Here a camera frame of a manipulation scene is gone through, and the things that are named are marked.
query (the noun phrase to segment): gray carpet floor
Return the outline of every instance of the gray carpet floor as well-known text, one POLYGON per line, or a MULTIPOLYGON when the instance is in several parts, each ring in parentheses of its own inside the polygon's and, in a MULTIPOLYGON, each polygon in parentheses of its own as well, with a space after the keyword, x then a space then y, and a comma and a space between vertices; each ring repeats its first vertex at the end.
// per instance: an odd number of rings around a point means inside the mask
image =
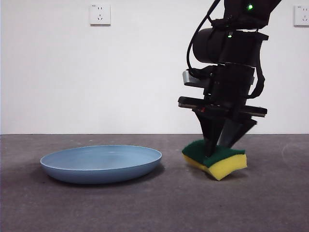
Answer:
POLYGON ((307 232, 309 135, 246 135, 248 168, 216 181, 181 150, 201 135, 3 135, 1 232, 307 232), (162 152, 153 172, 83 186, 48 177, 39 159, 87 145, 162 152))

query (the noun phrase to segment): electrical socket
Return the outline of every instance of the electrical socket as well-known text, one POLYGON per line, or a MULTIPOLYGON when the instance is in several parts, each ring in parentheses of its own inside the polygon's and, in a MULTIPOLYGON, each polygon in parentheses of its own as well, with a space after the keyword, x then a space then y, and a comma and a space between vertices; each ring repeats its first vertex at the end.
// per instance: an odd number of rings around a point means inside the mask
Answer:
POLYGON ((110 25, 111 24, 111 5, 100 4, 89 7, 90 25, 110 25))
POLYGON ((294 6, 294 25, 309 26, 309 5, 294 6))

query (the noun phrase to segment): yellow sponge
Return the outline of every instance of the yellow sponge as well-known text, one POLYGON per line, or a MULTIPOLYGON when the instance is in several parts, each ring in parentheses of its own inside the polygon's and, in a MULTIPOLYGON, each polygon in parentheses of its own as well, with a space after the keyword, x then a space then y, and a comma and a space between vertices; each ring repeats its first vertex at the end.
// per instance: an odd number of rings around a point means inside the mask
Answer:
POLYGON ((229 158, 223 159, 219 162, 216 162, 209 168, 187 157, 184 154, 183 157, 188 163, 195 166, 196 168, 207 172, 209 175, 212 175, 217 180, 222 180, 224 177, 226 177, 235 170, 247 167, 247 157, 245 154, 234 155, 229 158))
POLYGON ((221 180, 231 172, 247 167, 244 150, 217 146, 211 157, 204 154, 204 140, 194 141, 183 149, 184 159, 191 165, 221 180))

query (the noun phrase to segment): white wall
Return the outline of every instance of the white wall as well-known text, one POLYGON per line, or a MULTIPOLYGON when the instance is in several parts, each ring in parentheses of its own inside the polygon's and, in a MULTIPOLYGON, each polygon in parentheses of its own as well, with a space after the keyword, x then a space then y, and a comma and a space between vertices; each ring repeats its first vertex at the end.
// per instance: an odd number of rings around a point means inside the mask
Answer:
MULTIPOLYGON (((111 0, 112 25, 90 27, 100 2, 1 1, 2 133, 201 133, 177 99, 202 97, 182 72, 212 0, 111 0)), ((283 0, 261 30, 266 87, 248 104, 269 113, 251 133, 309 132, 309 28, 293 27, 306 2, 283 0)))

